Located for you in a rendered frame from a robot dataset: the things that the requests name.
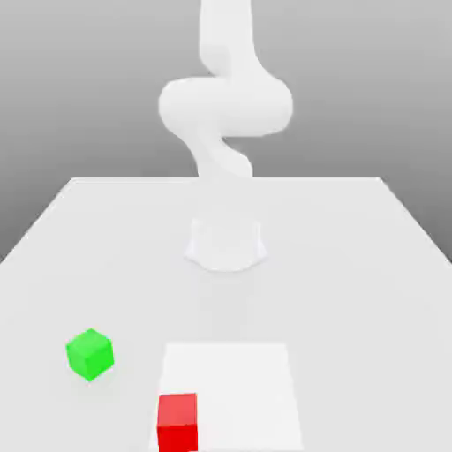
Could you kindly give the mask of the small green cube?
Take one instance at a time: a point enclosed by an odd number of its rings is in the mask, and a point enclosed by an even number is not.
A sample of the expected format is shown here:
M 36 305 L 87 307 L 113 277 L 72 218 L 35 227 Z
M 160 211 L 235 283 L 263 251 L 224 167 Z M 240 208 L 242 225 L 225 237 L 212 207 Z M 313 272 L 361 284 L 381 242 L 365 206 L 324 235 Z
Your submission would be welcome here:
M 92 381 L 114 365 L 112 341 L 90 328 L 66 345 L 69 367 L 87 381 Z

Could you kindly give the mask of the small red cube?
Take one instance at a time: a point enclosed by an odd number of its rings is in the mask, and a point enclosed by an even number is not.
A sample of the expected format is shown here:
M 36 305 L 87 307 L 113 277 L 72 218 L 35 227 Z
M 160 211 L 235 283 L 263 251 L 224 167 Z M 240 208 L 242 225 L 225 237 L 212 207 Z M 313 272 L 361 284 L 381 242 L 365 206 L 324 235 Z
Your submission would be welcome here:
M 197 394 L 162 394 L 156 433 L 159 452 L 198 451 Z

